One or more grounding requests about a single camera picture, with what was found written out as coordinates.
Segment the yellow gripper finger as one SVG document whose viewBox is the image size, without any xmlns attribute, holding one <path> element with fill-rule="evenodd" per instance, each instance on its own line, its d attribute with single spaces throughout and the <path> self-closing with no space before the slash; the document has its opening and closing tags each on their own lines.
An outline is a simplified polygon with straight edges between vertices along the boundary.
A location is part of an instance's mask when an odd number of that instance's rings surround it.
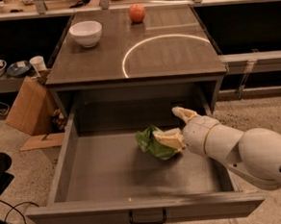
<svg viewBox="0 0 281 224">
<path fill-rule="evenodd" d="M 174 107 L 172 109 L 173 114 L 185 121 L 186 124 L 188 124 L 190 121 L 192 121 L 194 118 L 198 116 L 198 113 L 186 108 L 180 108 L 180 107 Z"/>
<path fill-rule="evenodd" d="M 153 132 L 153 136 L 164 146 L 175 148 L 178 151 L 182 151 L 186 146 L 182 132 L 178 128 L 173 128 L 165 132 L 155 131 Z"/>
</svg>

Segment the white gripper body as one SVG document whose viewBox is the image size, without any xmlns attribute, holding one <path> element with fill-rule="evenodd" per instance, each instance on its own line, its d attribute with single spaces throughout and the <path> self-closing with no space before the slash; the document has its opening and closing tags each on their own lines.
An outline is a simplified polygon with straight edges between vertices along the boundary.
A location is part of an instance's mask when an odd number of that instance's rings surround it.
<svg viewBox="0 0 281 224">
<path fill-rule="evenodd" d="M 187 148 L 194 154 L 205 157 L 205 142 L 208 134 L 219 123 L 209 116 L 196 116 L 182 130 Z"/>
</svg>

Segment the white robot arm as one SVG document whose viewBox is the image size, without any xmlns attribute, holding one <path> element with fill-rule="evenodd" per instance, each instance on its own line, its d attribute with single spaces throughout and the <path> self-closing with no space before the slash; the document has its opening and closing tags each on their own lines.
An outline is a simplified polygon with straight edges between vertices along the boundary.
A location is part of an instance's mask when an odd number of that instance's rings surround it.
<svg viewBox="0 0 281 224">
<path fill-rule="evenodd" d="M 261 189 L 281 187 L 280 134 L 262 128 L 244 132 L 186 108 L 175 107 L 172 112 L 185 126 L 156 131 L 154 137 L 161 144 L 216 160 Z"/>
</svg>

